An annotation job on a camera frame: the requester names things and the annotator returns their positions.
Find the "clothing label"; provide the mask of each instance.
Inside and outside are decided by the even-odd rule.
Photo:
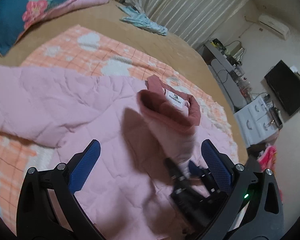
[[[179,108],[183,108],[185,105],[185,101],[175,93],[172,93],[171,91],[166,89],[166,98],[175,106]]]

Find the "cabinet handle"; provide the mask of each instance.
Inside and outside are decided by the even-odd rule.
[[[247,127],[248,127],[249,130],[252,130],[252,127],[249,126],[249,119],[247,120]]]

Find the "cable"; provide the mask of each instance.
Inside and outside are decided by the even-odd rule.
[[[233,41],[233,42],[231,42],[230,44],[226,45],[225,47],[228,47],[228,46],[230,46],[232,43],[235,43],[235,42],[236,42],[236,41]]]
[[[243,52],[242,52],[242,54],[240,55],[240,57],[239,57],[239,59],[238,59],[238,62],[240,62],[241,61],[241,57],[242,57],[242,55],[245,53],[245,51],[246,51],[246,49],[244,48],[244,47],[242,47],[243,48]]]
[[[217,80],[217,77],[219,77],[218,75],[219,75],[219,73],[220,73],[221,71],[226,71],[226,72],[227,72],[227,78],[226,78],[226,80],[225,80],[224,82],[221,82],[221,83],[220,83],[220,82]],[[221,85],[221,84],[224,84],[224,83],[227,82],[228,76],[229,76],[229,72],[228,72],[226,69],[221,69],[221,70],[219,70],[218,73],[216,74],[215,79],[216,79],[216,81],[218,82],[218,84]]]
[[[262,94],[267,94],[267,93],[268,93],[268,92],[262,92],[262,93],[258,94],[258,95],[254,98],[254,100],[256,100],[258,96],[260,96],[260,95],[262,95]]]

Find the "air conditioner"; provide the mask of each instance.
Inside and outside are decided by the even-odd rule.
[[[269,15],[261,14],[259,24],[284,40],[287,40],[290,35],[290,29],[287,25]]]

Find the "blue gripper pad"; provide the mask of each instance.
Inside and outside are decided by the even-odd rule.
[[[192,176],[200,177],[203,175],[203,172],[200,170],[200,168],[197,165],[193,163],[193,161],[189,161],[188,168]]]
[[[202,142],[201,154],[219,189],[229,195],[232,189],[232,175],[221,160],[220,153],[209,139]]]
[[[93,166],[96,164],[98,158],[100,157],[100,152],[100,143],[97,140],[95,140],[71,172],[69,176],[69,190],[72,195],[76,191],[82,189]]]

